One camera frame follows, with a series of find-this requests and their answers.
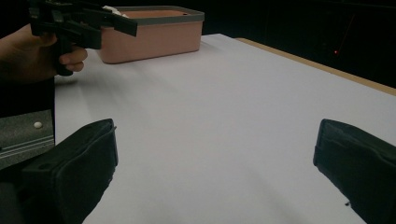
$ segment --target table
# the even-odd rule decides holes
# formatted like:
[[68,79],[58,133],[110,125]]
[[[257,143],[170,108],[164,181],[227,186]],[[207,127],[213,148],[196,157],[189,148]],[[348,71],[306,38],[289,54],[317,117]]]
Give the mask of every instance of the table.
[[55,88],[59,143],[114,119],[120,163],[84,223],[361,224],[313,165],[322,119],[396,145],[396,97],[225,35]]

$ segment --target white surface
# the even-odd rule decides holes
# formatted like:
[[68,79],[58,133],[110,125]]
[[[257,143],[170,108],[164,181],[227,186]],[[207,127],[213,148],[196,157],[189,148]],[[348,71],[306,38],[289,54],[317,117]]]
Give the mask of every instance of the white surface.
[[56,87],[56,141],[114,119],[120,163],[84,223],[358,224],[313,165],[322,119],[396,145],[396,97],[224,35]]

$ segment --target hand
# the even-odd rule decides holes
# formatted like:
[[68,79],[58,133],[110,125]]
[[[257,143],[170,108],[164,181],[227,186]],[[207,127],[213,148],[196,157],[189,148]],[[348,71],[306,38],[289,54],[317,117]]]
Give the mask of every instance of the hand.
[[66,69],[79,72],[84,67],[87,50],[72,46],[72,52],[54,59],[54,34],[32,35],[30,24],[0,39],[0,84],[27,84],[56,76],[54,60]]

